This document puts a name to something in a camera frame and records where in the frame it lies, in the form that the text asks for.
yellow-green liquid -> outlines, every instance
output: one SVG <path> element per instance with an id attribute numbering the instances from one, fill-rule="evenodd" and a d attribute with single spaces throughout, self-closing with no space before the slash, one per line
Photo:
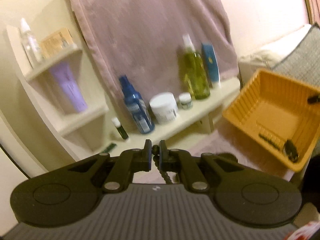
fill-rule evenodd
<path id="1" fill-rule="evenodd" d="M 189 79 L 190 94 L 195 99 L 204 99 L 210 96 L 210 88 L 207 75 L 204 69 L 201 55 L 198 51 L 187 50 L 184 55 L 184 62 Z"/>

blue spray bottle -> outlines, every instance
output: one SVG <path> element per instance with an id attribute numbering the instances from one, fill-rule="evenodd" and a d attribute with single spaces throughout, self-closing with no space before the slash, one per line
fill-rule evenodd
<path id="1" fill-rule="evenodd" d="M 124 103 L 131 113 L 134 122 L 137 124 L 140 133 L 146 134 L 152 132 L 155 124 L 151 121 L 142 96 L 134 89 L 126 75 L 120 76 L 119 82 L 124 95 Z"/>

green bottle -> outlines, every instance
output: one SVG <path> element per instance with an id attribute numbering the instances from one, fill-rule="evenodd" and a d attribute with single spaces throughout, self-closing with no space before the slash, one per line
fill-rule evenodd
<path id="1" fill-rule="evenodd" d="M 201 55 L 196 51 L 189 34 L 183 35 L 185 45 L 184 63 L 186 66 L 186 79 L 189 93 L 195 99 L 204 99 L 210 96 L 207 74 L 204 69 Z"/>

orange basket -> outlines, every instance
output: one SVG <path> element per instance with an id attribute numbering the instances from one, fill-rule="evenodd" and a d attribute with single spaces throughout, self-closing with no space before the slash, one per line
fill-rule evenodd
<path id="1" fill-rule="evenodd" d="M 317 94 L 320 94 L 317 87 L 260 69 L 223 116 L 289 169 L 298 172 L 306 164 L 320 136 L 320 103 L 307 103 L 309 97 Z M 299 158 L 296 163 L 283 153 L 288 139 L 297 148 Z"/>

white jar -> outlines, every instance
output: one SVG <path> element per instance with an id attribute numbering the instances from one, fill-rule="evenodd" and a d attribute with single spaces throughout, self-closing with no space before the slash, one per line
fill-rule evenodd
<path id="1" fill-rule="evenodd" d="M 179 101 L 181 103 L 182 109 L 184 110 L 187 110 L 193 107 L 191 95 L 188 92 L 180 94 Z"/>
<path id="2" fill-rule="evenodd" d="M 178 116 L 178 106 L 170 92 L 157 94 L 150 100 L 150 107 L 159 124 L 173 121 Z"/>

